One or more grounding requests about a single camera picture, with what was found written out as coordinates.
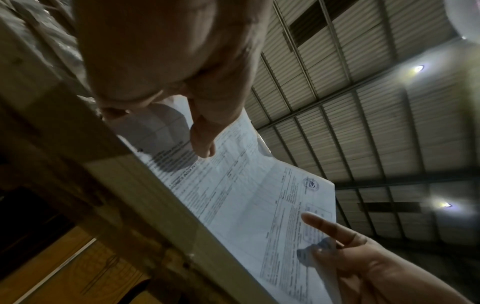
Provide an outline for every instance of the metal roof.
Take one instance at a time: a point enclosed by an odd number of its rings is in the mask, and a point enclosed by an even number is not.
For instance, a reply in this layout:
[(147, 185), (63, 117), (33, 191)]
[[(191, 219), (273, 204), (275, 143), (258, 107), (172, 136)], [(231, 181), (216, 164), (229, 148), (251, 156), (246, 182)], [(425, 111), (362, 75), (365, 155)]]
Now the metal roof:
[[(315, 1), (273, 2), (246, 102), (253, 125), (276, 158), (342, 185), (339, 223), (370, 236), (480, 244), (479, 52), (459, 39), (441, 0), (350, 1), (333, 20), (326, 2), (318, 18), (327, 26), (299, 46), (291, 25)], [(360, 208), (378, 202), (392, 211)], [(397, 212), (397, 202), (419, 202), (421, 212)]]

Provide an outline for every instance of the document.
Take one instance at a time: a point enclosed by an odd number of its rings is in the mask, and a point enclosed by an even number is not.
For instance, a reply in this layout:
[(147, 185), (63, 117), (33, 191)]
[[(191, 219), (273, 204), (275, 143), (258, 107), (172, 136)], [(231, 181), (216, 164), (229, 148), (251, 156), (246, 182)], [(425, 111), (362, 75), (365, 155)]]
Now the document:
[(335, 243), (300, 218), (336, 221), (334, 185), (273, 158), (245, 110), (209, 159), (192, 150), (192, 124), (187, 99), (174, 96), (111, 127), (279, 303), (341, 303), (335, 270), (311, 255)]

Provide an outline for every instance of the circular logo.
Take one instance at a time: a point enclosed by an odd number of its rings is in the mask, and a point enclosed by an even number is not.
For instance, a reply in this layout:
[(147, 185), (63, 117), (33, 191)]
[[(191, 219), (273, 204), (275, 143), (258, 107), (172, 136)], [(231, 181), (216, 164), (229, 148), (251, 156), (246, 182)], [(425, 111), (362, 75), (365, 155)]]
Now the circular logo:
[(303, 180), (303, 185), (307, 189), (312, 190), (312, 191), (318, 191), (320, 189), (319, 183), (316, 180), (314, 180), (313, 178), (309, 178), (309, 177), (306, 177)]

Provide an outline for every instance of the wooden frame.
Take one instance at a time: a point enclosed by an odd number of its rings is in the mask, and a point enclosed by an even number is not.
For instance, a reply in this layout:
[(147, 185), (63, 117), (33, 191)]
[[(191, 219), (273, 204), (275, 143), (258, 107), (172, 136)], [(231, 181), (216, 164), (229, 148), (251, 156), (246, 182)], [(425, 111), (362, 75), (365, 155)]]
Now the wooden frame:
[(0, 154), (32, 188), (154, 278), (163, 303), (275, 303), (0, 20)]

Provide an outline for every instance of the black cable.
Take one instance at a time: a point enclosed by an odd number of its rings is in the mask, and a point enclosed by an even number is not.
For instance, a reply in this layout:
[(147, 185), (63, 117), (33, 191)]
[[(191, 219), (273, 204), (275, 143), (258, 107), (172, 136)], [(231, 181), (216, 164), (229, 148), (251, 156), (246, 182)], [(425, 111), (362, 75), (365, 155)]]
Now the black cable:
[(132, 287), (121, 299), (118, 304), (129, 304), (137, 295), (144, 292), (150, 284), (151, 279), (146, 279)]

